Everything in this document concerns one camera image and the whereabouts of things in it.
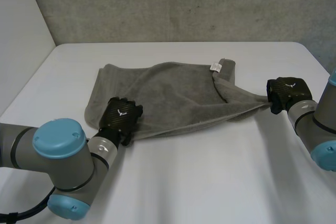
table surface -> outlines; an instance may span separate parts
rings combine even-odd
[[[268,79],[305,79],[316,101],[328,73],[292,42],[67,44],[53,50],[1,116],[41,126],[84,121],[98,69],[177,61],[236,61],[236,85],[266,95]],[[140,140],[121,148],[84,220],[77,223],[335,223],[336,175],[319,169],[287,115],[269,110],[239,123]],[[0,212],[35,206],[52,188],[46,174],[1,168]],[[48,209],[19,223],[71,223]]]

white tag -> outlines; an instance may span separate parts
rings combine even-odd
[[[211,64],[211,67],[210,67],[210,70],[212,71],[216,71],[216,72],[220,72],[222,69],[222,65],[221,64],[218,64],[218,63],[212,63]]]

gray wall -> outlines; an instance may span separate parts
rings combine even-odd
[[[37,0],[57,45],[296,41],[336,67],[336,0]]]

blue joint cap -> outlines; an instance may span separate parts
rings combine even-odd
[[[336,86],[336,68],[333,70],[333,72],[331,73],[329,79],[328,79],[328,82],[331,84],[331,85],[334,85]]]
[[[310,156],[323,170],[336,171],[336,140],[319,144]]]
[[[48,208],[64,219],[80,220],[85,217],[90,206],[81,200],[54,194],[49,197]]]
[[[75,155],[85,143],[86,136],[80,124],[68,118],[45,123],[37,129],[33,137],[36,152],[51,159]]]

cloth fold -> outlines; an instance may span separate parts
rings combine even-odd
[[[234,61],[222,59],[219,64],[219,73],[210,71],[210,65],[177,62],[142,69],[107,64],[99,70],[85,120],[98,129],[111,97],[134,100],[143,105],[143,115],[133,136],[138,140],[239,121],[270,106],[266,96],[234,85]]]

